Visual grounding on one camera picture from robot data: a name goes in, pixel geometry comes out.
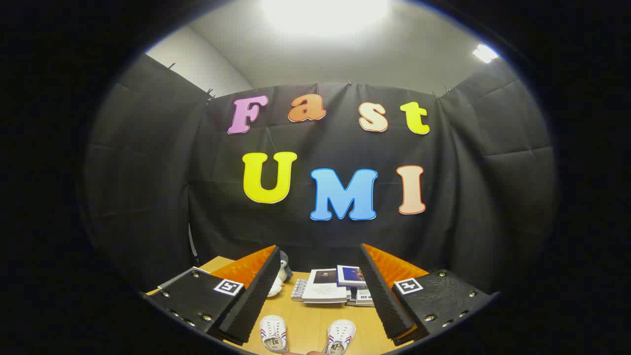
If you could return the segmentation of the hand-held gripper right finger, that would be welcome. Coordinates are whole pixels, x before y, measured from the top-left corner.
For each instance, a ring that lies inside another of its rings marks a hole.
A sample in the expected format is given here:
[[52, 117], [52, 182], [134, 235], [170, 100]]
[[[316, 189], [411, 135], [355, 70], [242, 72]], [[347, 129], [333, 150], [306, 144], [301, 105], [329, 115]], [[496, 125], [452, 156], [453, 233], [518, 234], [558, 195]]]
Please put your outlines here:
[[358, 265], [396, 346], [455, 328], [496, 300], [449, 270], [428, 272], [368, 244], [359, 247]]

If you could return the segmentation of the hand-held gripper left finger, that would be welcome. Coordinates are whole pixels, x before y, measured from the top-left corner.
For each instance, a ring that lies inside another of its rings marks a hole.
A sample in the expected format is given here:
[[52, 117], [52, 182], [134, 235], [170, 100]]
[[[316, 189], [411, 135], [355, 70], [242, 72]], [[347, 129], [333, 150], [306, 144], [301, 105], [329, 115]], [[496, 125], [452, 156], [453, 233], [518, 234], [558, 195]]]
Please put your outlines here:
[[147, 300], [186, 327], [243, 345], [280, 266], [280, 248], [272, 245], [212, 272], [189, 268], [158, 287]]

